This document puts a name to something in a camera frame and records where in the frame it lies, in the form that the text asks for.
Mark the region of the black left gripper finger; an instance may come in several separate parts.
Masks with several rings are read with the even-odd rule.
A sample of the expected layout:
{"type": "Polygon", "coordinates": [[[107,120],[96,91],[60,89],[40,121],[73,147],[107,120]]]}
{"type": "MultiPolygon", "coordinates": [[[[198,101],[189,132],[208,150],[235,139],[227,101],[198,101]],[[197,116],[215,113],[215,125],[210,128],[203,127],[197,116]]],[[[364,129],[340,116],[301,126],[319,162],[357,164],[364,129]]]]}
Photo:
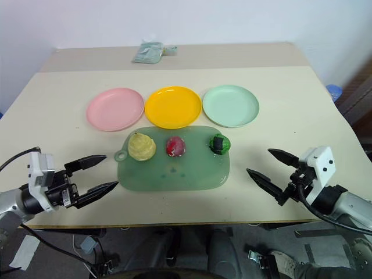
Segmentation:
{"type": "Polygon", "coordinates": [[[107,158],[106,155],[91,155],[66,163],[65,164],[66,174],[68,176],[72,176],[74,172],[94,167],[101,161],[105,160],[106,158],[107,158]]]}
{"type": "Polygon", "coordinates": [[[76,198],[75,203],[73,203],[73,206],[77,209],[81,209],[82,207],[85,207],[90,203],[93,203],[101,199],[110,191],[112,191],[118,183],[119,183],[118,181],[103,183],[101,185],[89,189],[84,195],[81,195],[76,198]]]}

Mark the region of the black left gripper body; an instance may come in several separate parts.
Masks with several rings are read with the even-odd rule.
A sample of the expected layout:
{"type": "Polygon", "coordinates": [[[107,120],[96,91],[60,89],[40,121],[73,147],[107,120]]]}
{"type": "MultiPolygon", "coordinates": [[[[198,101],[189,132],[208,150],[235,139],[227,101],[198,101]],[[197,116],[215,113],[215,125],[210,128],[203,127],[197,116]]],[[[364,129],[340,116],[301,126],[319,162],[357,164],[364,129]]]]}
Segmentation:
{"type": "Polygon", "coordinates": [[[77,186],[70,181],[72,172],[61,170],[54,174],[52,184],[47,186],[46,197],[52,206],[69,208],[77,203],[79,198],[77,186]]]}

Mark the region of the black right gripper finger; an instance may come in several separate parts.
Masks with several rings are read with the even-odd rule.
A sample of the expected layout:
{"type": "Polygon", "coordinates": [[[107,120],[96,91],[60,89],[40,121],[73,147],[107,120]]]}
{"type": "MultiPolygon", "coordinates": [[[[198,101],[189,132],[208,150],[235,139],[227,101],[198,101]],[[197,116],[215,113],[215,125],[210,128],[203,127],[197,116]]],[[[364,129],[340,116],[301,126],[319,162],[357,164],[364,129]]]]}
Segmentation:
{"type": "Polygon", "coordinates": [[[249,169],[246,169],[248,175],[251,177],[251,179],[264,191],[266,191],[268,194],[270,194],[274,199],[277,201],[277,203],[282,206],[287,200],[284,198],[281,188],[276,186],[271,182],[271,180],[263,175],[262,173],[249,169]]]}
{"type": "Polygon", "coordinates": [[[281,163],[294,168],[299,167],[299,158],[281,149],[269,148],[268,151],[281,163]]]}

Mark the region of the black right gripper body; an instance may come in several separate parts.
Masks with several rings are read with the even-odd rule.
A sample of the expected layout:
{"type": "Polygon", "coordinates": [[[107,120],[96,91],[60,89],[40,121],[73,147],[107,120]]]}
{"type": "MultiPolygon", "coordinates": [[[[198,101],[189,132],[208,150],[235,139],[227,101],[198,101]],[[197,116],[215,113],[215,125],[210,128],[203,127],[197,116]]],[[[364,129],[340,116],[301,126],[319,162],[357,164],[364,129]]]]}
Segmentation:
{"type": "Polygon", "coordinates": [[[313,189],[313,180],[316,178],[315,170],[312,167],[300,167],[290,175],[290,182],[283,192],[283,202],[292,199],[295,202],[302,202],[313,189]]]}

